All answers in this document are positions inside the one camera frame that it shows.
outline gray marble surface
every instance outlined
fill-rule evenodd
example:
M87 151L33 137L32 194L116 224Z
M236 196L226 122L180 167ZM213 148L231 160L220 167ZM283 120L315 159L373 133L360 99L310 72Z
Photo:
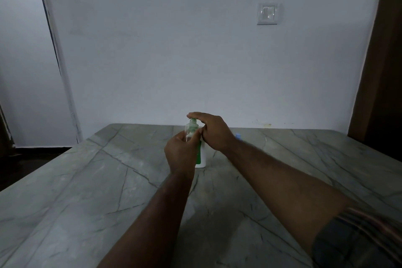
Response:
M181 129L109 125L0 192L0 267L95 267L168 175L163 147ZM402 163L330 130L232 131L402 221ZM172 266L292 268L311 260L225 156L207 147Z

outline switch plate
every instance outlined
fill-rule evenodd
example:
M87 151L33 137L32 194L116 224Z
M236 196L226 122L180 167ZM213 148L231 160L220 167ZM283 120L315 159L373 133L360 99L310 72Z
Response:
M257 25L277 25L279 14L277 3L259 3Z

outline person's left hand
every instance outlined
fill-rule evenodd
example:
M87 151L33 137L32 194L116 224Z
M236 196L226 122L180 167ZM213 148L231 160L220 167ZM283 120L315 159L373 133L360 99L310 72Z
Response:
M178 133L165 146L165 155L172 174L183 172L194 177L197 148L202 128L197 129L190 141L186 142L186 133Z

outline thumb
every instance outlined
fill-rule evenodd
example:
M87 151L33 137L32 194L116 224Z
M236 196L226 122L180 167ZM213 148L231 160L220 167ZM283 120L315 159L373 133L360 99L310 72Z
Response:
M195 131L195 133L193 134L193 137L191 138L191 140L188 142L193 146L197 146L198 143L200 142L201 139L201 128L197 129Z

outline plastic bottle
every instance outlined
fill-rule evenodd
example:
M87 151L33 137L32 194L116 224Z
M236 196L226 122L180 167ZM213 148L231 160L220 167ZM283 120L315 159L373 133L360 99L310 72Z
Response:
M186 133L186 142L191 140L196 130L199 128L197 124L197 119L191 118L190 123L188 123L184 129ZM201 137L200 143L197 149L197 160L195 163L195 167L205 167L207 164L206 156L205 156L205 142Z

